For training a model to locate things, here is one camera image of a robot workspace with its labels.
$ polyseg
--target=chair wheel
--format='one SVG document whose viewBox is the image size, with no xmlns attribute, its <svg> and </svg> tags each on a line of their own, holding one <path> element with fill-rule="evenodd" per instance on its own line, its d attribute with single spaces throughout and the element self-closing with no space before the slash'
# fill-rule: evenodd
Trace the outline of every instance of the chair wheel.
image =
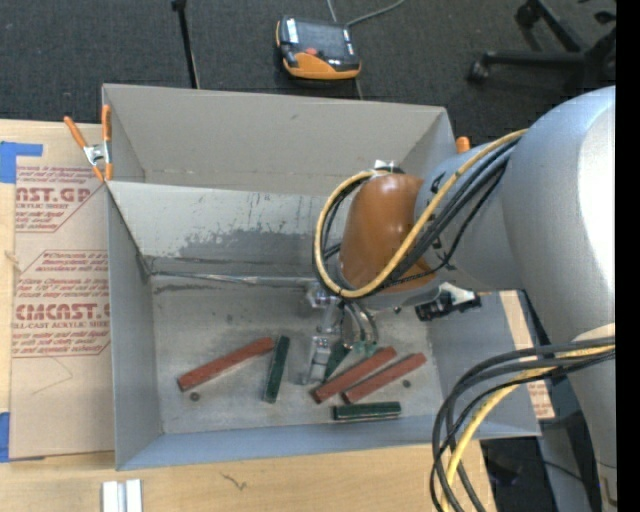
<svg viewBox="0 0 640 512">
<path fill-rule="evenodd" d="M 489 67 L 477 60 L 471 64 L 471 68 L 469 68 L 469 73 L 467 74 L 467 80 L 469 82 L 479 84 L 484 82 L 488 76 Z"/>
<path fill-rule="evenodd" d="M 524 28 L 533 27 L 534 23 L 540 19 L 540 14 L 529 4 L 521 5 L 516 11 L 516 22 Z"/>
</svg>

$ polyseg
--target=clamp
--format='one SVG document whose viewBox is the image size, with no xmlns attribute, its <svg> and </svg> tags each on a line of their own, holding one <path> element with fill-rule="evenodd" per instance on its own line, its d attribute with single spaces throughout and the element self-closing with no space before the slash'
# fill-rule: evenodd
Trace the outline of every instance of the clamp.
<svg viewBox="0 0 640 512">
<path fill-rule="evenodd" d="M 111 180 L 113 177 L 113 163 L 111 161 L 111 106 L 102 106 L 102 142 L 89 146 L 84 136 L 80 132 L 80 129 L 76 126 L 69 116 L 64 117 L 64 123 L 69 127 L 71 135 L 78 143 L 78 146 L 84 151 L 87 160 L 91 164 L 93 173 L 96 177 L 104 182 L 105 180 Z M 98 160 L 104 159 L 105 169 L 104 174 L 98 167 Z"/>
</svg>

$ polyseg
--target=metal pole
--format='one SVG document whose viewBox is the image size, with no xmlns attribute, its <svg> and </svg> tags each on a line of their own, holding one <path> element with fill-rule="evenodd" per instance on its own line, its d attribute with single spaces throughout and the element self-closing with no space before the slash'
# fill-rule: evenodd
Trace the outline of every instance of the metal pole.
<svg viewBox="0 0 640 512">
<path fill-rule="evenodd" d="M 184 12 L 186 7 L 187 0 L 171 0 L 171 8 L 178 13 L 178 19 L 180 20 L 180 31 L 182 33 L 184 53 L 187 58 L 187 67 L 189 68 L 189 79 L 191 81 L 191 87 L 193 89 L 200 89 L 200 80 L 198 79 L 198 74 L 196 72 L 196 63 L 193 58 L 193 51 L 191 50 L 191 40 L 189 38 L 187 17 Z"/>
</svg>

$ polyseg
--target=cable bundle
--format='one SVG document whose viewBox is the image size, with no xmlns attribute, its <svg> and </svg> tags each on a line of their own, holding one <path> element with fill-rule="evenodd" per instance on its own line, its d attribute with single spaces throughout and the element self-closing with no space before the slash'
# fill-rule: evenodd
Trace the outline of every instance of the cable bundle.
<svg viewBox="0 0 640 512">
<path fill-rule="evenodd" d="M 500 181 L 500 178 L 505 172 L 507 162 L 514 146 L 525 132 L 526 130 L 519 130 L 486 145 L 469 158 L 469 160 L 467 160 L 458 170 L 456 170 L 456 172 L 452 174 L 444 185 L 435 193 L 431 202 L 427 205 L 420 215 L 420 218 L 407 234 L 402 245 L 389 260 L 387 266 L 373 281 L 359 289 L 351 289 L 347 286 L 342 286 L 336 283 L 329 275 L 327 271 L 327 261 L 340 249 L 339 244 L 327 248 L 329 230 L 331 229 L 331 224 L 335 219 L 340 204 L 349 194 L 369 179 L 375 176 L 387 174 L 389 171 L 364 171 L 345 180 L 331 194 L 325 203 L 316 224 L 313 247 L 313 267 L 320 282 L 330 293 L 346 300 L 353 300 L 373 295 L 382 289 L 398 285 L 409 279 L 424 277 L 445 267 L 451 259 L 453 252 L 458 246 L 458 243 L 471 220 L 480 210 Z M 444 197 L 449 193 L 455 183 L 467 172 L 469 172 L 468 179 L 447 201 L 446 205 L 443 206 L 442 211 L 437 215 L 437 217 L 433 218 L 436 208 L 443 202 Z M 489 184 L 489 187 L 478 199 L 478 202 L 474 205 L 466 219 L 463 221 L 456 237 L 454 238 L 451 248 L 442 258 L 438 267 L 428 272 L 416 274 L 410 278 L 403 278 L 403 274 L 424 255 L 424 253 L 438 239 L 440 234 L 447 228 L 447 226 L 449 226 L 451 221 L 466 205 L 470 203 L 472 199 L 478 196 L 480 191 L 485 188 L 487 184 Z"/>
<path fill-rule="evenodd" d="M 542 359 L 512 362 L 523 357 L 531 358 L 532 356 L 542 357 Z M 449 505 L 451 505 L 456 512 L 464 512 L 451 488 L 457 473 L 476 510 L 484 512 L 485 509 L 464 471 L 461 457 L 476 429 L 503 398 L 514 391 L 520 384 L 546 378 L 562 377 L 614 358 L 615 341 L 613 337 L 609 337 L 592 341 L 580 341 L 578 343 L 516 350 L 487 359 L 465 373 L 443 402 L 433 427 L 432 449 L 434 463 L 430 474 L 429 488 L 431 499 L 436 509 L 439 512 L 448 512 Z M 518 373 L 515 377 L 507 382 L 496 385 L 473 398 L 457 418 L 455 417 L 455 403 L 463 393 L 489 379 L 516 372 Z M 441 440 L 443 427 L 446 427 L 446 435 L 444 440 Z M 445 471 L 443 458 L 447 450 L 451 451 L 451 457 Z M 440 497 L 436 493 L 436 478 L 442 488 Z"/>
</svg>

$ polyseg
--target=dark floor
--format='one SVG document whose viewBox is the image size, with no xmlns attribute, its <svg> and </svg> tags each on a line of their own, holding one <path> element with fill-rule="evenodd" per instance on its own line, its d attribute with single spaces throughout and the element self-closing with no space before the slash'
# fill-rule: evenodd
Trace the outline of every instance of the dark floor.
<svg viewBox="0 0 640 512">
<path fill-rule="evenodd" d="M 363 59 L 359 89 L 300 88 L 273 59 L 276 21 L 285 14 L 330 20 L 326 0 L 191 0 L 189 35 L 202 89 L 361 97 L 447 108 L 456 136 L 473 145 L 526 128 L 575 94 L 570 73 L 496 66 L 482 84 L 466 80 L 485 49 L 563 51 L 540 22 L 522 30 L 514 15 L 524 0 L 407 0 L 355 25 Z M 383 9 L 393 0 L 334 0 L 340 21 Z M 588 45 L 610 30 L 594 14 L 614 0 L 549 0 Z M 169 0 L 22 0 L 0 2 L 0 116 L 97 122 L 103 83 L 191 86 L 178 15 Z M 519 453 L 514 481 L 496 480 L 501 511 L 553 511 L 535 440 L 485 445 Z"/>
</svg>

